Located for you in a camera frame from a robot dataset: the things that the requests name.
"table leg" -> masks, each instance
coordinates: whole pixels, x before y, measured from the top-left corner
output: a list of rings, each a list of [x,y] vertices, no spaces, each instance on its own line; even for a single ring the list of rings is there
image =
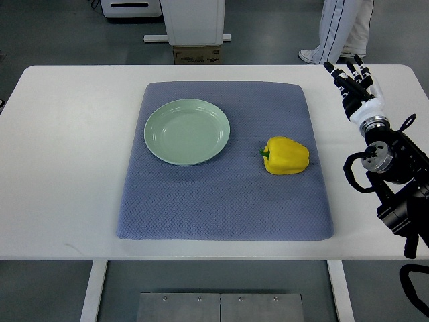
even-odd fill
[[[338,321],[354,322],[355,318],[353,317],[353,310],[351,307],[343,263],[340,260],[329,260],[328,269],[332,292],[334,293]]]
[[[85,301],[83,303],[80,322],[96,322],[99,312],[101,293],[105,280],[107,261],[95,260],[89,275],[88,287],[86,288]]]

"pepper stem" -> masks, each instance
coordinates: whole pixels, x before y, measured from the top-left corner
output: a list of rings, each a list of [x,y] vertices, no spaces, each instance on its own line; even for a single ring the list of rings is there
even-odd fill
[[[262,149],[260,149],[259,153],[262,156],[265,156],[267,158],[267,160],[269,160],[269,150],[267,152],[264,152]]]

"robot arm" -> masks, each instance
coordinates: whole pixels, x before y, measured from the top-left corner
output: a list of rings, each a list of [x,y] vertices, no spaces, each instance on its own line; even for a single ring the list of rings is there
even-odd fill
[[[410,116],[399,130],[392,130],[383,112],[385,100],[377,80],[358,56],[355,61],[360,73],[352,64],[347,64],[353,78],[331,63],[324,63],[341,92],[347,118],[359,126],[368,145],[364,152],[347,158],[346,179],[359,192],[377,193],[381,201],[377,208],[378,218],[394,234],[407,239],[404,255],[415,258],[419,236],[429,246],[429,159],[403,133],[416,115]],[[363,188],[355,181],[351,166],[358,158],[367,170],[369,188]],[[404,187],[394,193],[387,182]]]

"white machine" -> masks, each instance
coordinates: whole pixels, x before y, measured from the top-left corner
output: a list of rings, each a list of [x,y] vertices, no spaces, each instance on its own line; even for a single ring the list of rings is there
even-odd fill
[[[100,0],[106,18],[159,17],[160,0]]]

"cardboard box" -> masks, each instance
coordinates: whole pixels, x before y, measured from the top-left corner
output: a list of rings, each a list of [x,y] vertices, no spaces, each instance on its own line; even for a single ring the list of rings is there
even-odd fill
[[[173,46],[175,65],[220,65],[219,46]]]

